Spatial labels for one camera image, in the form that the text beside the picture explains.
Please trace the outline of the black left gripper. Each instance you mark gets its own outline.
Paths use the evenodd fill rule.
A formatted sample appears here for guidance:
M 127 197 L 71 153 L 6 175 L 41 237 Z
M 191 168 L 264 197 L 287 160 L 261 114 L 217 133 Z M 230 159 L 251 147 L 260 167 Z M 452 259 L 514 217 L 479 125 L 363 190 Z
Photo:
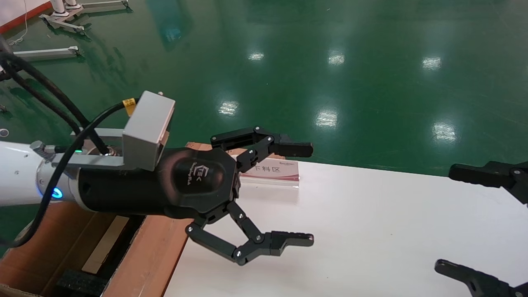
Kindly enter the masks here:
M 287 134 L 271 133 L 260 126 L 213 135 L 213 150 L 188 147 L 163 152 L 154 171 L 81 169 L 78 189 L 81 203 L 91 211 L 132 215 L 164 215 L 174 219 L 219 220 L 226 212 L 247 241 L 235 246 L 193 222 L 186 234 L 196 244 L 240 266 L 259 256 L 281 256 L 288 246 L 310 247 L 310 233 L 262 233 L 240 206 L 239 173 L 245 173 L 275 154 L 309 158 L 311 142 L 294 142 Z M 249 147 L 236 160 L 226 151 Z

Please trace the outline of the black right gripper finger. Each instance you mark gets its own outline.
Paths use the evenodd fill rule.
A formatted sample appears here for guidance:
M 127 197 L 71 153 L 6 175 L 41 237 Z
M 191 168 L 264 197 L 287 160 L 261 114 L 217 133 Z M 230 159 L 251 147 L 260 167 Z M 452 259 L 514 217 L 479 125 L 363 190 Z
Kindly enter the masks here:
M 454 181 L 504 188 L 523 205 L 528 204 L 528 162 L 488 162 L 482 167 L 453 164 L 448 177 Z
M 512 287 L 492 275 L 450 261 L 436 261 L 434 270 L 467 285 L 472 297 L 526 297 L 528 283 Z

